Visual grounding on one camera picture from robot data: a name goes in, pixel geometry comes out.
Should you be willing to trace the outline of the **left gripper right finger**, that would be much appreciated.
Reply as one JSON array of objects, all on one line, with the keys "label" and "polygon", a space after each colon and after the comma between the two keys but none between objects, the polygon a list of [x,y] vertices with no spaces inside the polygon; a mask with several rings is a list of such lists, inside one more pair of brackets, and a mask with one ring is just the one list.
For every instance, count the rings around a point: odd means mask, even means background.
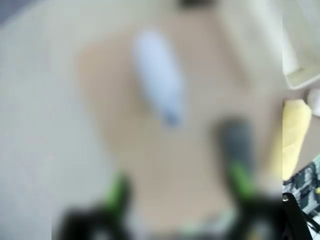
[{"label": "left gripper right finger", "polygon": [[225,234],[227,240],[280,240],[283,234],[279,195],[260,192],[242,163],[226,167],[226,179],[236,206],[236,219]]}]

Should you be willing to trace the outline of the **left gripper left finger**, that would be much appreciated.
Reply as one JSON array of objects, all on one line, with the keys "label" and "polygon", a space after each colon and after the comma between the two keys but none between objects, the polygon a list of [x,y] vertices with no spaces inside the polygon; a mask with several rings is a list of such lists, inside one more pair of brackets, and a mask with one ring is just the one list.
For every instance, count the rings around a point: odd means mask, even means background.
[{"label": "left gripper left finger", "polygon": [[69,210],[62,221],[63,240],[131,240],[126,223],[131,200],[127,176],[115,178],[111,189],[99,204],[87,209]]}]

